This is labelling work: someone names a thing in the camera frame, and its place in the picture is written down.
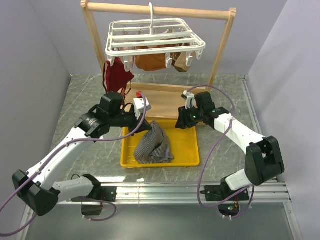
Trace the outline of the grey striped underwear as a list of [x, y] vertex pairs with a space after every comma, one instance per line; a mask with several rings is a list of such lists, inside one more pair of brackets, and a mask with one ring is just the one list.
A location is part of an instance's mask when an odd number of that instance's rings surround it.
[[174, 156], [169, 137], [156, 121], [150, 126], [151, 130], [144, 134], [133, 152], [135, 160], [139, 164], [170, 163]]

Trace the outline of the red underwear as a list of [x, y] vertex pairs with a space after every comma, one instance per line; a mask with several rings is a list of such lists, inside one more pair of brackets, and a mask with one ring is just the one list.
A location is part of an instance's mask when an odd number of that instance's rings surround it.
[[103, 65], [102, 86], [106, 93], [120, 93], [124, 98], [131, 91], [131, 81], [134, 79], [131, 71], [125, 71], [125, 66], [119, 57], [114, 59], [113, 65], [106, 61]]

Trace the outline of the white plastic clip hanger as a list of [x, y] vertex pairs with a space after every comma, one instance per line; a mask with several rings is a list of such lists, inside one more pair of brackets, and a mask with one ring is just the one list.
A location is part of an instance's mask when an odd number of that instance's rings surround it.
[[193, 54], [199, 60], [206, 43], [180, 18], [154, 18], [149, 3], [150, 18], [119, 20], [110, 23], [105, 47], [111, 66], [116, 58], [124, 60], [124, 70], [131, 70], [131, 59], [147, 55], [164, 55], [164, 66], [170, 68], [171, 53], [185, 53], [185, 64], [191, 66]]

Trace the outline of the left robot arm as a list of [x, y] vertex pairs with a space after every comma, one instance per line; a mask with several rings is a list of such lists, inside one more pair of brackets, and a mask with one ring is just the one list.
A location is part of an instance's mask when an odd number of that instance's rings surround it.
[[100, 102], [83, 114], [63, 141], [38, 164], [27, 171], [17, 170], [12, 181], [18, 197], [38, 216], [49, 213], [57, 203], [86, 197], [96, 201], [101, 195], [101, 183], [86, 174], [77, 180], [57, 181], [60, 173], [71, 166], [84, 150], [103, 138], [110, 128], [128, 128], [131, 136], [151, 129], [146, 113], [151, 109], [144, 96], [134, 98], [125, 111], [124, 97], [118, 92], [104, 94]]

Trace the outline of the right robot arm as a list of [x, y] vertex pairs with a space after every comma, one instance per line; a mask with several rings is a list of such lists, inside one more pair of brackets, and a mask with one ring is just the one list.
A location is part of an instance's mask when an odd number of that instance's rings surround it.
[[278, 140], [254, 132], [223, 107], [216, 107], [207, 91], [193, 94], [185, 90], [182, 94], [185, 106], [178, 109], [177, 129], [195, 127], [204, 123], [229, 138], [245, 154], [244, 168], [224, 177], [217, 187], [222, 199], [231, 200], [238, 190], [261, 184], [283, 174], [285, 165]]

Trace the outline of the orange underwear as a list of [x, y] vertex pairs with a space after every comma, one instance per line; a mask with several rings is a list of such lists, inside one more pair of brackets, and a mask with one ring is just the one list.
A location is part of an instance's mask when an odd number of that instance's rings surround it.
[[154, 72], [166, 68], [166, 54], [136, 55], [135, 65], [146, 72]]

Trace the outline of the yellow plastic tray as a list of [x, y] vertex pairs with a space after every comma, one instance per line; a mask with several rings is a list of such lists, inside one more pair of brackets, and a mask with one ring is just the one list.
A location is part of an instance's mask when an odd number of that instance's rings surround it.
[[134, 150], [144, 136], [144, 132], [122, 140], [120, 165], [123, 168], [169, 168], [169, 167], [196, 167], [200, 164], [200, 154], [196, 129], [185, 130], [175, 128], [175, 119], [149, 118], [148, 122], [155, 121], [167, 134], [173, 160], [170, 163], [139, 163], [134, 158]]

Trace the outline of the aluminium mounting rail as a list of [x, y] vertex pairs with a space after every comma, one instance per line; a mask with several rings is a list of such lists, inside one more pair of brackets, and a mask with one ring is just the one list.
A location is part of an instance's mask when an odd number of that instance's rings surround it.
[[19, 240], [293, 240], [290, 197], [285, 184], [270, 182], [255, 189], [251, 208], [237, 218], [199, 205], [196, 184], [119, 183], [117, 213], [103, 222], [81, 217], [78, 202], [62, 202], [38, 217]]

